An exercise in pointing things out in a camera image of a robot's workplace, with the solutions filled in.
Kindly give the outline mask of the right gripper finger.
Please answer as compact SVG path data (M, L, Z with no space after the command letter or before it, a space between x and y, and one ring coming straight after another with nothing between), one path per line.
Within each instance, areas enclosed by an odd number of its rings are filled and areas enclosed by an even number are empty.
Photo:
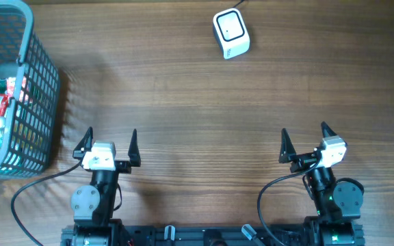
M290 138L286 128L283 128L281 130L280 155L281 156L295 156L296 155L296 150L293 147L293 144L291 142L291 138Z
M337 136L337 134L328 126L326 122L321 123L321 131L323 138Z

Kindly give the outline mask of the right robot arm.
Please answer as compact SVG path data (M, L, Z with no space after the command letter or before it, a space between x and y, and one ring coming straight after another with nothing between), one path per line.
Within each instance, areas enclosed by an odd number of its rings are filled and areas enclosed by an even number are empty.
M364 186L352 178L335 178L332 166L340 163L347 152L347 143L325 122L323 138L312 151L298 154L290 136L281 130L280 163L290 163L290 172L304 172L302 182L314 201L317 215L306 217L302 224L302 245L364 245L360 218Z

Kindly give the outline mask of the red tissue pack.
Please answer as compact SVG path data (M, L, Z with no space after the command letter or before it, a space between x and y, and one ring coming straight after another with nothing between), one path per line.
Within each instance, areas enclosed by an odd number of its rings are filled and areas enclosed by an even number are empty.
M13 98L14 97L14 90L15 90L15 85L16 85L16 77L9 77L6 80L6 92L5 95L8 98ZM22 85L21 85L21 90L20 94L18 97L18 101L21 103L29 102L29 95L27 94L30 91L30 84L27 83L27 78L23 77L22 80Z

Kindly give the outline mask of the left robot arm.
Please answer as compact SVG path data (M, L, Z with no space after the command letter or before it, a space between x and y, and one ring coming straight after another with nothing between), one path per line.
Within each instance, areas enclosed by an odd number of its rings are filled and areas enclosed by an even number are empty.
M74 212L74 227L62 233L62 245L131 245L128 232L113 213L116 194L122 193L118 178L130 174L133 167L142 163L137 144L137 131L133 130L127 161L116 159L116 147L112 141L94 141L90 127L73 150L73 158L92 174L88 185L76 189L70 199Z

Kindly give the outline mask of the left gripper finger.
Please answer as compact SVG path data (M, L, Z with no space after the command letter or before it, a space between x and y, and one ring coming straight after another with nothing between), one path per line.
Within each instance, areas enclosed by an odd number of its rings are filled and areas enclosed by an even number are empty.
M130 161L140 161L140 151L137 144L137 130L134 129L132 133L131 142L129 145L128 156Z
M90 126L81 141L76 145L73 150L74 153L85 153L92 149L93 128Z

